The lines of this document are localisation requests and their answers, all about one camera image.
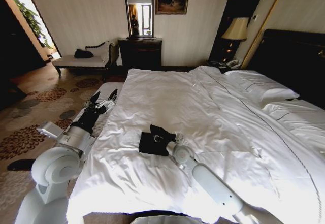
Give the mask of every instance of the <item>floral carpet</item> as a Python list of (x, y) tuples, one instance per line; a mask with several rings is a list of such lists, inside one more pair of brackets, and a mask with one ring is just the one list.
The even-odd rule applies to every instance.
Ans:
[[(125, 76), (110, 76), (107, 82), (123, 82)], [(83, 104), (102, 85), (100, 74), (76, 74), (62, 69), (62, 77), (49, 63), (13, 79), (27, 96), (0, 111), (0, 223), (13, 223), (21, 201), (35, 186), (30, 172), (7, 171), (18, 159), (36, 158), (54, 141), (37, 132), (44, 121), (66, 129)], [(94, 214), (86, 223), (130, 223), (129, 216)]]

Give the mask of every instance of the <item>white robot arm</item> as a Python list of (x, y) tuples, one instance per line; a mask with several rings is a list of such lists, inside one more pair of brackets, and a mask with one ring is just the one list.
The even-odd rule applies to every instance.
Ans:
[(31, 175), (36, 187), (24, 198), (16, 224), (66, 222), (68, 183), (78, 176), (95, 141), (91, 134), (99, 115), (113, 109), (117, 89), (107, 100), (96, 104), (98, 97), (99, 93), (86, 102), (84, 113), (66, 132), (51, 122), (38, 127), (40, 133), (55, 139), (60, 146), (45, 151), (35, 160)]
[(191, 148), (174, 142), (169, 144), (171, 148), (168, 148), (168, 151), (172, 155), (172, 160), (180, 168), (187, 167), (190, 169), (193, 178), (219, 204), (223, 213), (233, 216), (236, 221), (242, 224), (282, 223), (270, 212), (256, 209), (243, 201), (222, 179), (194, 159)]

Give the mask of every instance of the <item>mirror frame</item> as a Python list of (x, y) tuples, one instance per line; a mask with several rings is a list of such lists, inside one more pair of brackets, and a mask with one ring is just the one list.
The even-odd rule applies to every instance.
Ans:
[(155, 12), (154, 12), (154, 0), (151, 0), (151, 5), (152, 5), (152, 32), (151, 32), (151, 35), (147, 35), (147, 36), (137, 36), (137, 37), (134, 37), (134, 36), (131, 36), (131, 25), (130, 25), (130, 15), (129, 15), (129, 11), (128, 11), (128, 3), (127, 3), (127, 0), (125, 0), (125, 8), (126, 8), (126, 15), (127, 15), (127, 23), (128, 23), (128, 33), (129, 33), (129, 37), (132, 38), (132, 39), (145, 39), (145, 38), (148, 38), (148, 39), (152, 39), (154, 36), (154, 15), (155, 15)]

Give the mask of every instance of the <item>lamp shade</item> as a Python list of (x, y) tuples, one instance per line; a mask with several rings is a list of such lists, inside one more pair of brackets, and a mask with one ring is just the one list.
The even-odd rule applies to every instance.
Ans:
[(227, 40), (246, 40), (248, 17), (235, 17), (222, 38)]

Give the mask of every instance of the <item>telephone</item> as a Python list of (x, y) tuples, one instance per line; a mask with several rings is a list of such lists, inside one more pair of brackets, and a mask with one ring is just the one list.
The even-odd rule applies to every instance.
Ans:
[(229, 62), (226, 63), (226, 66), (231, 68), (231, 69), (237, 69), (239, 68), (241, 65), (240, 60), (231, 60)]

